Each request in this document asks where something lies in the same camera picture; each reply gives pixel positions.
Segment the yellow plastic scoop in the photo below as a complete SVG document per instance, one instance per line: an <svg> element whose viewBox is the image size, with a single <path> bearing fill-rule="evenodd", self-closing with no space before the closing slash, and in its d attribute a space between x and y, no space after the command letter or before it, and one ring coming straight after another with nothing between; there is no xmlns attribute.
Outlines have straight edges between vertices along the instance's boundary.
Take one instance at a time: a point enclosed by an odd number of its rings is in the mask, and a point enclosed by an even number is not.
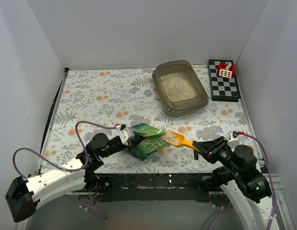
<svg viewBox="0 0 297 230"><path fill-rule="evenodd" d="M174 131L166 131L166 134L162 136L162 140L168 142L176 148L188 147L200 152L200 150L193 145L193 142L187 140L184 135Z"/></svg>

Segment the green cat litter bag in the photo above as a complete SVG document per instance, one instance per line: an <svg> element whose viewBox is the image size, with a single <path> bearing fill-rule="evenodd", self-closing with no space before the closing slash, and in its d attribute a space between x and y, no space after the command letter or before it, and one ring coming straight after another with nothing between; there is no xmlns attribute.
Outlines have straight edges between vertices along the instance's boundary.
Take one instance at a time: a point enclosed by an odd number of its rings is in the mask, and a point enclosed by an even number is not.
<svg viewBox="0 0 297 230"><path fill-rule="evenodd" d="M141 123L132 126L131 130L134 132L135 138L131 141L132 145L124 151L139 160L144 161L151 154L170 145L162 139L166 132L161 129Z"/></svg>

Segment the black bag clip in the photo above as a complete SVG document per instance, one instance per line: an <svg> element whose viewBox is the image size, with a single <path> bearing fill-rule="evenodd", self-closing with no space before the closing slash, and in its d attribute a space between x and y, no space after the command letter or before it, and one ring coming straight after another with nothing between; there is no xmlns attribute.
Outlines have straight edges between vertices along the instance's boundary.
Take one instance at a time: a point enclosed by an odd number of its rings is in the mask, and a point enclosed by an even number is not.
<svg viewBox="0 0 297 230"><path fill-rule="evenodd" d="M199 160L199 152L198 151L194 151L194 159Z"/></svg>

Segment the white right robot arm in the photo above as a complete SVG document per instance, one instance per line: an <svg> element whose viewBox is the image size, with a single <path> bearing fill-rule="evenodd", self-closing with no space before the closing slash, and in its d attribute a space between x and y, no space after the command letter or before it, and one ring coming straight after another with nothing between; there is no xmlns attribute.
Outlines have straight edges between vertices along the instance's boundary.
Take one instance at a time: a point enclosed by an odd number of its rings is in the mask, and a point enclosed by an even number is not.
<svg viewBox="0 0 297 230"><path fill-rule="evenodd" d="M229 198L246 230L276 230L274 197L268 180L257 169L257 158L247 145L234 145L225 137L194 141L194 153L211 164L221 163L212 172L212 186Z"/></svg>

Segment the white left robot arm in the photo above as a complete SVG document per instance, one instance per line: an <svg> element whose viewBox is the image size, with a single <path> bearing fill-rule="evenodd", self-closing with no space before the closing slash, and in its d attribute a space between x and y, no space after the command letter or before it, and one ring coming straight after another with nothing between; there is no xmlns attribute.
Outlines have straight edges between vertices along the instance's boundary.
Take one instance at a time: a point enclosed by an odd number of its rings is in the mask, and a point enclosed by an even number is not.
<svg viewBox="0 0 297 230"><path fill-rule="evenodd" d="M45 203L67 193L96 190L99 180L95 171L103 166L102 158L126 149L134 137L126 131L120 131L113 139L103 133L96 134L84 151L61 169L27 179L15 178L5 195L14 222L29 218Z"/></svg>

